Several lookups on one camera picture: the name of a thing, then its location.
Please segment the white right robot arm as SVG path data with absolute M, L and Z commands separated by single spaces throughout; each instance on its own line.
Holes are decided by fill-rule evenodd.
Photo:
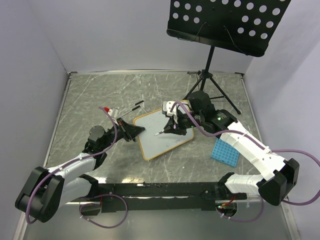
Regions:
M 255 138 L 229 111 L 216 109 L 207 93 L 193 92 L 188 106 L 179 101 L 165 101 L 162 113 L 169 119 L 165 134 L 185 135 L 198 128 L 207 137 L 217 137 L 237 150 L 259 172 L 258 175 L 228 173 L 220 181 L 218 193 L 223 199 L 234 194 L 261 196 L 267 203 L 278 206 L 296 185 L 300 165 L 271 151 Z

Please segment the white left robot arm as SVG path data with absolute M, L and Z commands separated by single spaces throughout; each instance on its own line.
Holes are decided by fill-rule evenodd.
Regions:
M 99 182 L 88 173 L 99 168 L 107 157 L 106 149 L 124 139 L 135 141 L 145 131 L 118 118 L 108 130 L 96 125 L 89 131 L 84 150 L 75 158 L 55 167 L 36 167 L 15 200 L 15 208 L 42 223 L 49 221 L 58 208 L 79 198 L 95 200 Z

